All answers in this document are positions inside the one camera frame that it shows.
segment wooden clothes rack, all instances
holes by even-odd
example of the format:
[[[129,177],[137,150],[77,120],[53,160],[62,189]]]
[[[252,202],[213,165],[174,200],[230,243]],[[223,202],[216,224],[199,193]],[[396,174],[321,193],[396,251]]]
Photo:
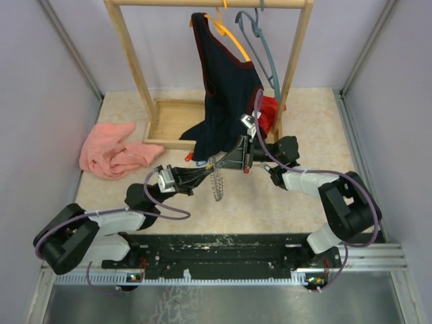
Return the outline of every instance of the wooden clothes rack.
[[[157,99],[152,100],[142,73],[135,48],[129,35],[128,28],[120,9],[122,5],[160,6],[160,7],[223,7],[223,0],[104,0],[115,31],[120,39],[123,50],[129,61],[136,86],[146,107],[148,125],[144,135],[144,142],[159,144],[166,149],[193,150],[194,140],[179,140],[178,138],[191,128],[204,120],[204,100],[184,99]],[[267,142],[279,140],[282,134],[281,117],[284,111],[292,78],[296,70],[304,35],[308,26],[309,17],[314,0],[265,0],[266,8],[300,9],[300,17],[294,42],[291,48],[290,59],[286,68],[281,88],[281,101],[277,108],[272,134]],[[228,7],[260,8],[260,0],[228,0]]]

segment clothes hanger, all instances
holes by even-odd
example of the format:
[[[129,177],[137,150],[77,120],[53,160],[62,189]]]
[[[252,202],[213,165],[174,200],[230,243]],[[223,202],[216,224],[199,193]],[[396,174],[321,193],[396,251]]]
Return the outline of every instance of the clothes hanger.
[[[225,5],[226,5],[226,0],[223,1],[223,6],[225,7]],[[246,53],[246,51],[244,50],[243,46],[238,42],[236,37],[234,37],[234,35],[222,24],[221,10],[218,7],[216,7],[216,10],[217,10],[217,15],[219,16],[219,20],[216,20],[216,18],[210,16],[207,13],[204,15],[204,17],[206,17],[208,20],[210,20],[214,23],[216,31],[218,33],[220,33],[221,36],[230,37],[231,40],[233,41],[233,43],[237,46],[237,48],[239,49],[239,51],[243,55],[246,62],[249,62],[250,58],[249,58],[248,54]],[[192,27],[192,20],[189,22],[189,27]]]
[[[261,0],[261,11],[264,11],[264,0]],[[259,38],[263,44],[265,54],[267,56],[267,59],[269,60],[269,65],[271,69],[271,75],[267,73],[267,70],[265,69],[263,62],[261,61],[260,57],[258,56],[257,52],[255,51],[254,47],[252,46],[252,43],[250,42],[249,38],[247,37],[246,33],[244,32],[243,27],[243,18],[242,14],[244,14],[249,20],[250,25],[252,26],[252,32],[255,37]],[[259,65],[261,66],[261,69],[264,71],[264,75],[267,78],[267,81],[269,81],[270,87],[275,91],[275,99],[276,101],[281,100],[281,90],[279,85],[279,78],[277,77],[275,64],[273,62],[273,57],[271,56],[270,49],[267,45],[267,42],[265,41],[265,37],[263,35],[263,32],[261,31],[261,28],[258,27],[258,9],[255,8],[255,19],[252,18],[252,16],[246,12],[246,11],[239,11],[236,16],[236,23],[240,27],[240,30],[242,31],[242,34],[244,38],[246,39],[246,42],[248,42],[250,49],[252,49],[252,52],[254,53],[256,60],[258,61]]]

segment blue clothes hanger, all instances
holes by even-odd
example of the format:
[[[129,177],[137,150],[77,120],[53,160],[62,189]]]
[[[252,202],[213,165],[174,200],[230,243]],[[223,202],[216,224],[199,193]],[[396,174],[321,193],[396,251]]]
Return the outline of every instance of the blue clothes hanger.
[[[261,0],[261,11],[264,11],[264,0]],[[252,43],[249,41],[249,38],[247,37],[246,33],[244,32],[242,14],[244,14],[247,18],[249,18],[250,25],[252,26],[252,32],[253,32],[254,36],[259,38],[263,44],[265,54],[267,55],[267,59],[269,60],[271,75],[268,74],[267,70],[265,69],[265,67],[263,65],[263,62],[261,61],[257,52],[255,51],[254,47],[252,46]],[[263,35],[263,32],[258,27],[258,18],[259,18],[259,15],[258,15],[258,9],[257,8],[255,8],[255,19],[253,19],[249,13],[242,10],[242,11],[239,11],[237,13],[236,23],[240,27],[240,30],[242,31],[242,34],[243,34],[244,38],[246,39],[246,42],[248,42],[250,49],[252,49],[252,52],[254,53],[256,60],[258,61],[259,65],[261,66],[261,69],[263,69],[264,75],[267,78],[267,81],[269,81],[270,87],[275,91],[276,101],[279,102],[281,100],[281,89],[280,89],[280,85],[279,85],[279,78],[277,77],[275,64],[273,62],[273,58],[271,56],[267,42],[265,41],[265,37]]]

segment yellow clothes hanger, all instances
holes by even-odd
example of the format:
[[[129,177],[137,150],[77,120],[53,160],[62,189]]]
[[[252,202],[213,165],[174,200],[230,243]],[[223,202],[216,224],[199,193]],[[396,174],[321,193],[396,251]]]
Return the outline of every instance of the yellow clothes hanger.
[[[223,0],[223,6],[226,6],[226,0]],[[239,51],[241,52],[241,54],[243,55],[244,59],[246,60],[246,62],[250,61],[250,58],[248,56],[248,54],[246,53],[246,51],[243,49],[243,46],[238,42],[238,40],[236,39],[236,37],[234,37],[234,35],[222,24],[222,13],[221,10],[216,7],[217,10],[217,14],[219,16],[219,20],[216,20],[214,17],[205,14],[204,17],[206,17],[208,20],[212,21],[215,24],[215,29],[218,33],[220,33],[220,35],[222,36],[228,36],[231,38],[231,40],[233,41],[233,43],[237,46],[237,48],[239,49]],[[192,20],[189,22],[189,27],[192,27]]]

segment gray floor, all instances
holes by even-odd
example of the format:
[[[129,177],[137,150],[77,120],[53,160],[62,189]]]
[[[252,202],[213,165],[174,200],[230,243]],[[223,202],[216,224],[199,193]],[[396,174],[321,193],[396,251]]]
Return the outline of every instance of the gray floor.
[[[104,296],[55,286],[44,324],[404,323],[389,273],[344,273],[322,294],[301,287],[141,287]]]

